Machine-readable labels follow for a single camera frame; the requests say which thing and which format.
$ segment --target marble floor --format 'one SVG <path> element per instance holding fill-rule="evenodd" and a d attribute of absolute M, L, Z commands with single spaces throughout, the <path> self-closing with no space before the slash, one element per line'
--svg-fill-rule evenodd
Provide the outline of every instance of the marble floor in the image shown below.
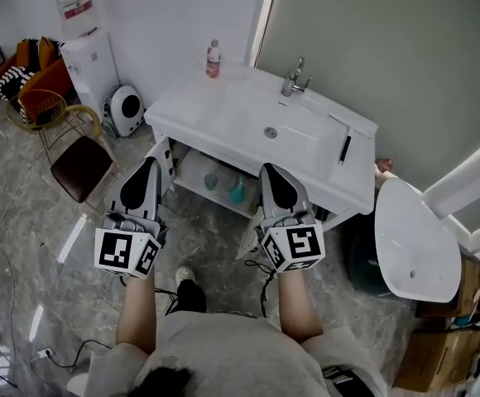
<path fill-rule="evenodd" d="M 83 340 L 113 345 L 124 288 L 118 277 L 93 267 L 98 218 L 54 181 L 39 138 L 14 127 L 4 109 L 0 103 L 0 366 L 9 368 L 0 372 L 19 390 L 0 379 L 0 396 L 66 395 L 71 374 L 86 371 L 90 352 L 101 347 L 88 345 L 74 370 L 60 369 L 47 359 L 35 360 L 37 351 L 50 347 L 56 360 L 70 364 Z M 58 141 L 53 151 L 69 145 L 76 138 L 71 135 Z M 154 139 L 144 125 L 133 136 L 110 143 L 124 169 L 143 157 Z M 102 187 L 97 194 L 100 202 Z M 160 215 L 170 231 L 156 262 L 156 286 L 175 290 L 175 270 L 187 263 L 207 293 L 209 311 L 260 315 L 266 276 L 234 260 L 247 219 L 184 189 L 169 191 Z M 79 234 L 60 263 L 72 231 Z M 390 384 L 414 325 L 414 307 L 354 290 L 343 268 L 340 235 L 327 232 L 324 240 L 326 259 L 306 273 L 323 325 L 349 326 Z M 254 257 L 263 261 L 260 255 Z M 278 323 L 276 296 L 273 281 L 266 311 Z M 167 296 L 157 296 L 160 316 L 169 304 Z M 39 307 L 41 322 L 31 339 L 32 319 Z M 409 395 L 399 390 L 392 394 Z"/>

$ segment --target faucet handle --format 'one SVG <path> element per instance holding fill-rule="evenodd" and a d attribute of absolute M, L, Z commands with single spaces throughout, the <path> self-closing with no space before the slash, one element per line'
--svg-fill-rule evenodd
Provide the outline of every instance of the faucet handle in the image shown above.
<path fill-rule="evenodd" d="M 303 90 L 308 88 L 308 84 L 310 83 L 310 80 L 312 80 L 312 75 L 310 75 L 306 80 L 305 85 L 303 85 Z"/>
<path fill-rule="evenodd" d="M 308 79 L 306 80 L 305 84 L 304 85 L 297 85 L 297 84 L 294 84 L 293 85 L 293 89 L 297 92 L 297 93 L 303 93 L 306 88 L 308 87 L 308 84 L 310 83 L 310 80 L 312 79 L 312 75 L 310 75 L 308 77 Z"/>

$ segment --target black trash bin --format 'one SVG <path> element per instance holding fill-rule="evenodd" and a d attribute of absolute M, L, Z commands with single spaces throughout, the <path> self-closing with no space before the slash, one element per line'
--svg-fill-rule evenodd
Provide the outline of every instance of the black trash bin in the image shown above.
<path fill-rule="evenodd" d="M 395 297 L 383 279 L 374 238 L 374 217 L 357 215 L 351 226 L 348 247 L 348 278 L 355 289 L 376 297 Z"/>

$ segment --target dark hair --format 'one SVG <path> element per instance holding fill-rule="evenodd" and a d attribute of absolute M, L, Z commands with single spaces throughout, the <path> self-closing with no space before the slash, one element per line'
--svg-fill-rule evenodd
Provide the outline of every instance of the dark hair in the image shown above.
<path fill-rule="evenodd" d="M 183 397 L 192 373 L 188 369 L 158 367 L 128 397 Z"/>

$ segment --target striped cushion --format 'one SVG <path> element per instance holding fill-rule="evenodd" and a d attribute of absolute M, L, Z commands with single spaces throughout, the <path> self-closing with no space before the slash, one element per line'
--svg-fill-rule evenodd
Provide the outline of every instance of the striped cushion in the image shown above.
<path fill-rule="evenodd" d="M 1 98 L 10 101 L 10 99 L 17 96 L 23 88 L 23 85 L 25 85 L 35 73 L 36 72 L 25 66 L 12 66 L 0 79 Z M 25 125 L 32 123 L 32 120 L 26 116 L 21 103 L 19 113 L 22 115 Z"/>

